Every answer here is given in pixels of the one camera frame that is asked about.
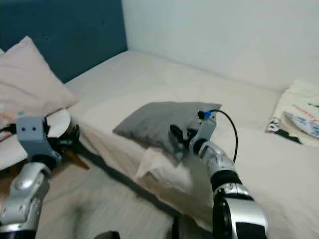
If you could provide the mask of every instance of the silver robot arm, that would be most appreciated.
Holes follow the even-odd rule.
[[[189,129],[188,139],[171,125],[171,132],[190,152],[198,155],[207,168],[214,195],[214,239],[266,239],[268,223],[264,212],[242,184],[234,162],[210,141],[216,122],[215,112],[199,112],[198,130]]]
[[[61,155],[47,139],[45,118],[16,120],[16,133],[28,154],[28,163],[10,186],[10,194],[0,211],[0,238],[35,238],[42,203],[49,190],[51,171],[61,163]]]

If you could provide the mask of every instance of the pillow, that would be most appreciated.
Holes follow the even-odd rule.
[[[167,153],[181,160],[187,150],[179,145],[170,133],[169,126],[175,124],[184,133],[187,128],[198,129],[197,111],[220,109],[219,104],[206,103],[149,103],[123,120],[114,130],[126,138],[161,147]]]
[[[8,113],[46,116],[75,103],[28,36],[0,56],[0,129]]]

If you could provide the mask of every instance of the bed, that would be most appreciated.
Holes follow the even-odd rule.
[[[201,101],[221,103],[239,131],[236,166],[243,181],[270,218],[270,238],[313,238],[304,235],[305,223],[316,220],[301,205],[301,195],[316,186],[318,150],[275,135],[265,134],[268,120],[281,95],[245,83],[221,79],[207,72],[144,53],[126,51],[66,84],[80,100],[69,109],[80,124],[87,147],[106,164],[129,177],[161,201],[191,215],[199,225],[211,228],[211,190],[205,169],[196,158],[172,162],[156,147],[112,133],[125,117],[149,102]],[[217,118],[212,140],[232,155],[234,136],[230,125]],[[300,158],[307,162],[301,164]],[[316,205],[317,192],[308,203]],[[290,221],[299,215],[298,224]]]
[[[268,217],[269,238],[319,237],[318,149],[264,133],[281,91],[127,51],[119,0],[89,5],[5,0],[0,20],[0,48],[6,51],[29,35],[56,76],[67,82],[79,100],[68,110],[80,124],[81,142],[109,167],[210,229],[212,195],[199,160],[191,155],[171,160],[161,149],[112,130],[149,102],[220,103],[238,128],[236,167]],[[212,140],[232,155],[231,127],[220,116],[217,125]]]

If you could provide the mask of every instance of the blue headboard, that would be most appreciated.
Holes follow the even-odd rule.
[[[63,82],[127,50],[121,0],[0,0],[0,48],[26,35]]]

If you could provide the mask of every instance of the mattress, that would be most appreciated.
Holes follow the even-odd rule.
[[[194,217],[200,226],[207,229],[212,223],[212,195],[208,176],[199,160],[189,156],[183,162],[172,162],[161,149],[115,135],[112,129],[149,102],[221,103],[222,110],[229,113],[240,129],[238,171],[270,218],[270,238],[314,238],[319,235],[316,231],[318,223],[311,221],[314,213],[319,216],[319,210],[315,208],[308,216],[301,214],[302,207],[297,209],[297,206],[307,204],[301,197],[306,190],[294,189],[288,180],[300,168],[302,180],[299,178],[299,182],[296,179],[292,182],[312,185],[314,168],[318,166],[314,159],[319,151],[264,133],[281,92],[223,79],[190,66],[134,51],[101,63],[66,86],[79,99],[79,103],[69,111],[73,120],[80,124],[86,146],[102,156],[107,165],[181,213]],[[212,140],[232,156],[234,136],[222,116],[217,117]],[[303,156],[310,164],[298,165]],[[271,178],[272,167],[276,169],[274,175],[278,178]],[[318,195],[313,192],[312,196],[313,206],[313,199]],[[295,197],[292,203],[286,202],[289,197]],[[304,221],[293,220],[296,215],[302,215]],[[309,222],[312,223],[311,232],[306,227],[302,228]],[[300,234],[297,229],[300,233],[306,230],[307,235]]]
[[[107,164],[130,178],[135,177],[147,148],[112,130],[142,105],[161,101],[221,103],[236,126],[264,130],[280,97],[278,92],[134,51],[101,63],[66,86],[79,100],[69,111],[80,124],[83,139],[94,141]],[[229,126],[222,126],[225,120],[217,121],[220,127],[215,135]]]

